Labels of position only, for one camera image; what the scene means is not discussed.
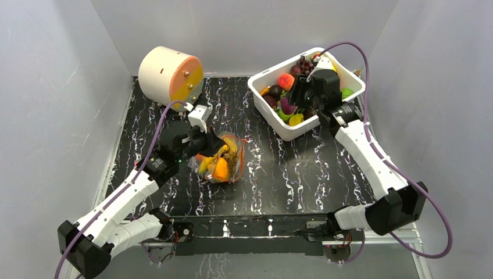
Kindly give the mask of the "yellow toy banana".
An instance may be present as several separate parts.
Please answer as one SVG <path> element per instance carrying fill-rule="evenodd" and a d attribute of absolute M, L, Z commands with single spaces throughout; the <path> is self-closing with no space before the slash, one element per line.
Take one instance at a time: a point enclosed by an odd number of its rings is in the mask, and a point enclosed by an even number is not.
<path fill-rule="evenodd" d="M 239 150 L 238 147 L 238 138 L 232 135 L 226 135 L 223 137 L 224 146 L 223 153 L 237 153 Z"/>
<path fill-rule="evenodd" d="M 215 162 L 215 157 L 201 156 L 200 160 L 201 161 L 200 161 L 198 173 L 203 175 L 208 171 L 208 169 L 212 165 L 212 163 Z"/>

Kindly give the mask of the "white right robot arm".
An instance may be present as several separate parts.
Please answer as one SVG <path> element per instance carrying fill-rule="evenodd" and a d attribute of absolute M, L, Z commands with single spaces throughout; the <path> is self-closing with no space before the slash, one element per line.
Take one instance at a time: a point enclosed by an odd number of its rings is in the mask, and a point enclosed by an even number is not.
<path fill-rule="evenodd" d="M 421 191 L 427 188 L 423 183 L 412 185 L 384 163 L 384 152 L 375 151 L 376 141 L 365 133 L 362 112 L 342 100 L 339 85 L 340 78 L 331 69 L 317 70 L 313 76 L 299 74 L 288 100 L 294 106 L 316 112 L 321 125 L 356 161 L 376 201 L 330 212 L 322 230 L 336 241 L 343 240 L 351 229 L 385 235 L 420 218 L 426 200 Z"/>

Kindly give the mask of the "yellow toy pepper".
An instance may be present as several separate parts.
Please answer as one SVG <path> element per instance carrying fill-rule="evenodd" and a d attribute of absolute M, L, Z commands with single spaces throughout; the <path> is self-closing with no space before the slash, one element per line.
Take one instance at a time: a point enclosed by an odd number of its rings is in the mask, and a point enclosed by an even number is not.
<path fill-rule="evenodd" d="M 222 182 L 228 180 L 229 169 L 228 169 L 228 163 L 225 160 L 225 158 L 218 159 L 218 161 L 215 164 L 212 176 L 213 178 Z"/>

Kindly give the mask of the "brown twig nut cluster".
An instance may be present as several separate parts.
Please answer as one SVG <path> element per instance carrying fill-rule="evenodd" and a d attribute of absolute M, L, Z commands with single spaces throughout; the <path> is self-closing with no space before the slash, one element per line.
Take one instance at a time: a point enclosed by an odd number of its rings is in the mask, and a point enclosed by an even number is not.
<path fill-rule="evenodd" d="M 227 171 L 228 171 L 228 180 L 233 181 L 235 174 L 237 172 L 237 164 L 238 164 L 238 149 L 229 149 L 224 153 L 223 157 L 227 162 Z"/>

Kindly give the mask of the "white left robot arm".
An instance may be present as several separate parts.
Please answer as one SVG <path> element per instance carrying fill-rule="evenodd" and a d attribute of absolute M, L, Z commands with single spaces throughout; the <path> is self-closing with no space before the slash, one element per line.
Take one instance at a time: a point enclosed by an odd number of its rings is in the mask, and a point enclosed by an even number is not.
<path fill-rule="evenodd" d="M 157 209 L 126 225 L 121 222 L 174 177 L 180 163 L 196 155 L 212 157 L 224 144 L 211 127 L 203 130 L 175 121 L 164 132 L 157 130 L 145 157 L 116 190 L 85 216 L 75 222 L 66 220 L 58 227 L 62 258 L 57 270 L 69 262 L 80 278 L 95 278 L 113 257 L 129 247 L 151 238 L 170 240 L 172 219 Z"/>

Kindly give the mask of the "clear zip bag orange zipper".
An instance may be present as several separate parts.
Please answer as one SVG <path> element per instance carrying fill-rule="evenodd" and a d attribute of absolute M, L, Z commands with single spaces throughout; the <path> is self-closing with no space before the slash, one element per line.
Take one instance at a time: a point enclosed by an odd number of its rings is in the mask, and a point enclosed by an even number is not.
<path fill-rule="evenodd" d="M 219 138 L 225 144 L 214 156 L 196 155 L 188 161 L 188 167 L 210 183 L 231 184 L 241 177 L 246 139 L 230 132 L 221 132 Z"/>

